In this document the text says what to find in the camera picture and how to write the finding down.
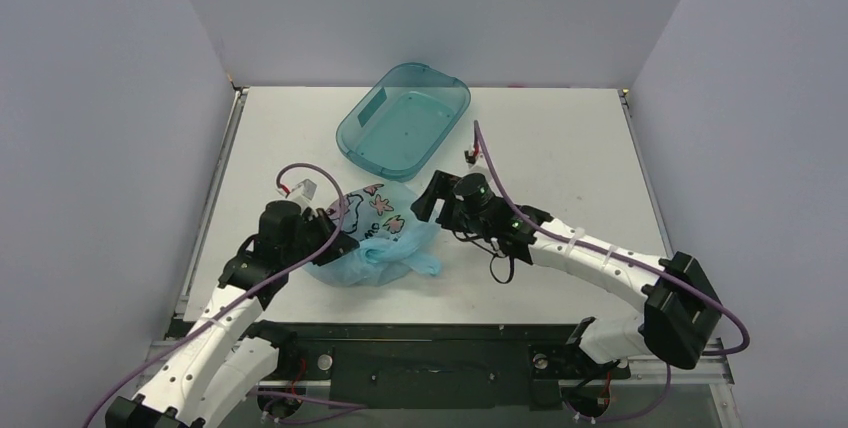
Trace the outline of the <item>light blue plastic bag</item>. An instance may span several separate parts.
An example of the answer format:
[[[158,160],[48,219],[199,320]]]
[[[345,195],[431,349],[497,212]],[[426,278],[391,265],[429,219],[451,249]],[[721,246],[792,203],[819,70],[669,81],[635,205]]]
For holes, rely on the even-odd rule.
[[[304,270],[334,287],[383,286],[411,272],[439,276],[442,263],[426,252],[439,227],[416,218],[411,211],[415,200],[409,187],[393,181],[347,193],[342,232],[358,247],[323,266],[308,264]]]

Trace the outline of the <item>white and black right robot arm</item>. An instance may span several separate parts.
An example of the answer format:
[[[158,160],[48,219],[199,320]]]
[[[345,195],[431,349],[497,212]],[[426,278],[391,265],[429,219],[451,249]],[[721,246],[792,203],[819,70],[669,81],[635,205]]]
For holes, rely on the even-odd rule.
[[[630,252],[544,210],[511,206],[481,173],[436,172],[411,210],[421,221],[489,241],[510,260],[559,270],[634,308],[629,317],[588,317],[578,325],[563,350],[566,366],[578,375],[636,355],[691,370],[720,321],[720,300],[695,257]]]

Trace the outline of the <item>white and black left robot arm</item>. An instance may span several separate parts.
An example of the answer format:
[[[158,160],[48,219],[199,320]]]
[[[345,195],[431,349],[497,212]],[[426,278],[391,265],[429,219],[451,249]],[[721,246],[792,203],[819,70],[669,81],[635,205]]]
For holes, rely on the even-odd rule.
[[[267,375],[298,364],[290,334],[260,321],[292,271],[335,261],[359,246],[323,209],[274,201],[258,230],[225,264],[202,315],[164,353],[164,363],[131,397],[116,397],[108,427],[217,427]]]

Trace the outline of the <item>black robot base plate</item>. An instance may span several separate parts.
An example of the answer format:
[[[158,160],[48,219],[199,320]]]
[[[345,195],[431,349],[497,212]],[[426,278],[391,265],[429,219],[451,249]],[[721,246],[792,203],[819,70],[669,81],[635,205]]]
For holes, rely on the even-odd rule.
[[[567,383],[602,377],[578,325],[320,324],[259,321],[278,348],[265,390],[295,381],[372,409],[557,410]]]

